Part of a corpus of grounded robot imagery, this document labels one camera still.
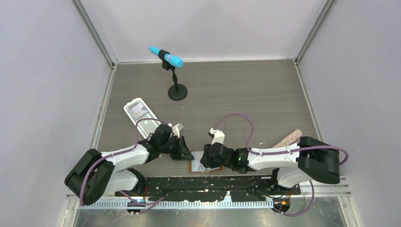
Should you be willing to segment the brown leather card holder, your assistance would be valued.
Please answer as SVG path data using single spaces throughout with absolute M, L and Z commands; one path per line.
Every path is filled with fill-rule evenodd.
M 216 172 L 222 171 L 223 167 L 210 168 L 205 167 L 200 163 L 201 158 L 203 157 L 203 151 L 194 151 L 192 152 L 192 156 L 194 160 L 189 161 L 189 173 L 206 173 L 206 172 Z

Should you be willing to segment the VIP card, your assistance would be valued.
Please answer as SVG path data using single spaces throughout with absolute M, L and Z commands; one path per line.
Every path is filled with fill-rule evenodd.
M 194 157 L 194 160 L 191 160 L 191 168 L 190 171 L 192 173 L 194 172 L 205 172 L 208 169 L 201 164 L 200 160 L 203 157 L 204 152 L 203 151 L 194 151 L 192 152 L 192 156 Z

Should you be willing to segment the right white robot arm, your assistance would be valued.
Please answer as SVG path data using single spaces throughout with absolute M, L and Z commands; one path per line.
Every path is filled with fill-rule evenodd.
M 208 168 L 224 166 L 241 174 L 272 168 L 270 189 L 282 194 L 296 184 L 312 180 L 338 184 L 340 152 L 339 147 L 308 136 L 301 137 L 298 143 L 267 149 L 231 149 L 214 142 L 205 146 L 200 163 Z

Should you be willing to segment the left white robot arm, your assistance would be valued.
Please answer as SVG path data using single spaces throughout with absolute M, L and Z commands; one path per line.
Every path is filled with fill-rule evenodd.
M 101 197 L 119 191 L 141 195 L 146 178 L 133 167 L 167 154 L 172 160 L 193 160 L 184 136 L 183 126 L 161 124 L 148 139 L 110 152 L 89 149 L 67 174 L 65 185 L 79 198 L 80 204 L 91 205 Z

